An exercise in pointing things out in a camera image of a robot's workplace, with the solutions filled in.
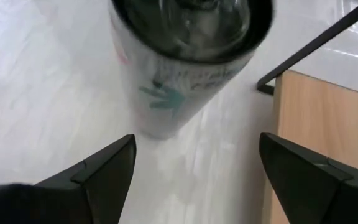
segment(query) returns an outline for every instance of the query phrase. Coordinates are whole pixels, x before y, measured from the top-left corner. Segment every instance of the black frame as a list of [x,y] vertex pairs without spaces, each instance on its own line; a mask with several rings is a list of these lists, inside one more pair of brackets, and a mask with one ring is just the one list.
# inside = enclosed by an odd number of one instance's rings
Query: black frame
[[355,24],[358,21],[358,7],[353,9],[350,13],[344,16],[342,19],[337,21],[330,28],[325,30],[322,34],[317,36],[314,40],[304,46],[302,49],[297,51],[291,57],[286,59],[279,66],[274,68],[271,72],[263,76],[257,83],[258,91],[266,93],[269,95],[274,94],[274,86],[268,85],[267,83],[273,80],[274,78],[279,77],[283,72],[292,67],[294,64],[298,63],[300,60],[304,59],[306,56],[320,48],[326,42],[330,41],[332,38],[340,34],[342,31],[346,30],[351,25]]

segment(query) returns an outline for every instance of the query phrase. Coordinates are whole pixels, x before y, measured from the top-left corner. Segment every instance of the white marble floor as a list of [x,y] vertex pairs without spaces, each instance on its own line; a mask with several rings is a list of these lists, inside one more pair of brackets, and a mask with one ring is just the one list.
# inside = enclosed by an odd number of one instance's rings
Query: white marble floor
[[[166,141],[131,125],[106,1],[0,0],[0,184],[36,183],[135,133],[120,223],[258,223],[273,99],[254,85],[358,0],[277,1],[248,66]],[[358,90],[358,23],[294,69]]]

